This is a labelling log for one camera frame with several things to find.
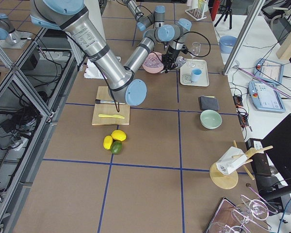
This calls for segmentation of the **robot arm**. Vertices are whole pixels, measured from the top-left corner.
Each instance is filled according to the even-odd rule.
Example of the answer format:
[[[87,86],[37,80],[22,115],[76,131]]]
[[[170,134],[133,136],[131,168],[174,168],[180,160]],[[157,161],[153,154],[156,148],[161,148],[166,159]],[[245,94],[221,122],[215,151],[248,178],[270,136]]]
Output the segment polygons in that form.
[[[123,0],[122,3],[130,10],[136,20],[136,25],[140,31],[145,31],[148,27],[159,28],[164,25],[165,6],[158,5],[153,12],[147,16],[142,12],[134,0]]]
[[[165,70],[172,70],[192,24],[185,18],[173,25],[165,24],[164,6],[157,6],[153,13],[144,16],[135,1],[123,3],[136,19],[139,30],[144,32],[142,41],[124,65],[89,19],[89,10],[82,0],[32,0],[31,19],[37,26],[70,33],[88,59],[104,74],[113,100],[137,106],[147,94],[145,82],[134,77],[137,70],[155,44],[164,42],[170,45],[162,55],[162,62]]]

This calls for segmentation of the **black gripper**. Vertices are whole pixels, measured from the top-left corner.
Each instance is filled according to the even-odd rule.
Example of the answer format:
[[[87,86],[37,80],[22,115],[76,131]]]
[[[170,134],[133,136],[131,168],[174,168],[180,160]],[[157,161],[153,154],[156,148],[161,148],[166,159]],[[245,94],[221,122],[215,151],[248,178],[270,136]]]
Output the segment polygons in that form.
[[[174,70],[180,68],[180,65],[176,62],[180,52],[186,54],[187,47],[183,43],[172,41],[168,46],[166,54],[162,55],[163,70]]]

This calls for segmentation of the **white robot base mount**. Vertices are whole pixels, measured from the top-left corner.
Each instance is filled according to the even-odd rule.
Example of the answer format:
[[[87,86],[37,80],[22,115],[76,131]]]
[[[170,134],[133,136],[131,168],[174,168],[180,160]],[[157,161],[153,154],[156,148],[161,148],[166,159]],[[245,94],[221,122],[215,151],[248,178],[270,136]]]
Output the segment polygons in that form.
[[[86,69],[84,72],[84,77],[86,79],[104,79],[105,78],[105,76],[101,74],[101,72],[96,67],[96,65],[92,63],[89,59],[87,59],[85,65],[86,65]]]

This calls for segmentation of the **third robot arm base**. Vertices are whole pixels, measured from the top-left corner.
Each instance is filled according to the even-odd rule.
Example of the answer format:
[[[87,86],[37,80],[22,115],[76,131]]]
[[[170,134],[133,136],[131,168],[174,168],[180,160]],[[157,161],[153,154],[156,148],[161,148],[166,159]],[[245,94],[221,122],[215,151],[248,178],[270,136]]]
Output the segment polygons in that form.
[[[32,33],[15,29],[6,14],[0,13],[0,46],[6,49],[21,49]]]

